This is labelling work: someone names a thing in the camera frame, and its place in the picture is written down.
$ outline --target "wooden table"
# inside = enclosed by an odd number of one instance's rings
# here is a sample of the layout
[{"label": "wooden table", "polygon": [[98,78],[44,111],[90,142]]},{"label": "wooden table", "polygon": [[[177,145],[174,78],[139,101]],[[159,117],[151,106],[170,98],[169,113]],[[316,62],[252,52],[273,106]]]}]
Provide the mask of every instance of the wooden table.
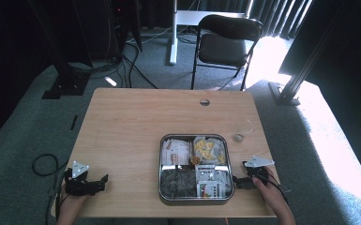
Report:
[{"label": "wooden table", "polygon": [[[203,106],[202,99],[210,104]],[[234,142],[239,125],[253,126]],[[81,217],[274,217],[257,189],[237,189],[224,205],[168,206],[158,195],[160,141],[166,134],[218,134],[227,141],[233,175],[245,177],[243,160],[271,159],[253,97],[247,92],[97,89],[68,166],[90,166],[88,181],[106,173],[106,190],[89,198]],[[275,167],[271,169],[275,176]]]}]

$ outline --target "sunlight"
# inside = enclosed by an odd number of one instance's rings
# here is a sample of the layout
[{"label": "sunlight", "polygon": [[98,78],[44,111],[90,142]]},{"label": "sunlight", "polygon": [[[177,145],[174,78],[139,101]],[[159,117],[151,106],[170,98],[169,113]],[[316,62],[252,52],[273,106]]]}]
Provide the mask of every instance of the sunlight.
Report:
[{"label": "sunlight", "polygon": [[[300,96],[319,91],[309,91],[309,88],[318,89],[316,85],[304,82],[299,92],[305,93]],[[323,97],[309,95],[308,103],[301,102],[297,108],[329,180],[339,190],[361,200],[361,165]]]},{"label": "sunlight", "polygon": [[291,44],[291,40],[280,37],[262,37],[253,53],[246,88],[276,75]]}]

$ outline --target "human arm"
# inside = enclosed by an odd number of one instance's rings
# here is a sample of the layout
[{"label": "human arm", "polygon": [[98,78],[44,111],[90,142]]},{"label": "human arm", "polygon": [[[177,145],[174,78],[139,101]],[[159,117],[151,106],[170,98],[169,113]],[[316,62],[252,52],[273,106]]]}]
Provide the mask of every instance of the human arm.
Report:
[{"label": "human arm", "polygon": [[80,214],[88,195],[73,196],[66,193],[66,186],[61,187],[60,215],[57,219],[57,225],[74,224]]},{"label": "human arm", "polygon": [[[273,172],[267,167],[265,167],[265,169],[270,174],[268,176],[269,180],[275,182],[274,178],[272,177]],[[257,177],[252,177],[252,181],[253,184],[256,186],[256,188],[260,190],[260,192],[262,193],[265,202],[268,204],[268,206],[271,207],[273,212],[278,217],[278,224],[280,225],[296,224],[291,209],[289,208],[288,204],[285,202],[282,194],[279,192],[279,190],[276,187],[274,187],[274,185],[268,182],[267,186],[265,186],[263,182]]]}]

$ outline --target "food tray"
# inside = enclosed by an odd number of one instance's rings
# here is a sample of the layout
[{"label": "food tray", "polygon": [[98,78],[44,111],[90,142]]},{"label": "food tray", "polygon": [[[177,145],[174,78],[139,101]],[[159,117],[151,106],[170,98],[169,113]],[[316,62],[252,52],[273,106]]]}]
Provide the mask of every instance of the food tray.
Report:
[{"label": "food tray", "polygon": [[227,143],[216,134],[162,138],[158,192],[168,205],[224,204],[233,196]]}]

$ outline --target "table leg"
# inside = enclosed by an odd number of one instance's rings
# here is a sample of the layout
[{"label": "table leg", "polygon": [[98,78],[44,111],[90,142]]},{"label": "table leg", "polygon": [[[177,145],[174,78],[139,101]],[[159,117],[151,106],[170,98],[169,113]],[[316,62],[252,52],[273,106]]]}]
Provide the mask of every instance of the table leg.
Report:
[{"label": "table leg", "polygon": [[173,0],[173,37],[172,37],[172,47],[171,47],[171,59],[170,63],[172,65],[176,64],[177,58],[177,0]]}]

